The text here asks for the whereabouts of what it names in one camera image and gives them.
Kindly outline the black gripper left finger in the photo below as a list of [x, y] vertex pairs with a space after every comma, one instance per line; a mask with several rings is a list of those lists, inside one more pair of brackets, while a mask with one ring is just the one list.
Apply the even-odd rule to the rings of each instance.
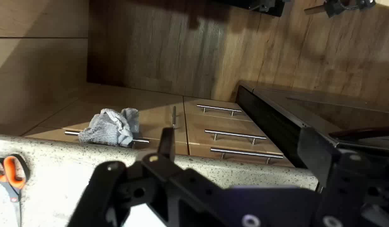
[[220, 188], [193, 169], [174, 162], [175, 130], [165, 127], [156, 152], [131, 166], [96, 166], [68, 227], [122, 227], [135, 205], [146, 204], [167, 227], [227, 227], [212, 198]]

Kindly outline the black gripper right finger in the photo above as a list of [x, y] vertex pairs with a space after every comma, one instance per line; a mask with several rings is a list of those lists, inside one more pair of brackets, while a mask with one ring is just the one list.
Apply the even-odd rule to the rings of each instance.
[[303, 127], [297, 154], [322, 191], [317, 227], [389, 227], [389, 156], [341, 151], [316, 130]]

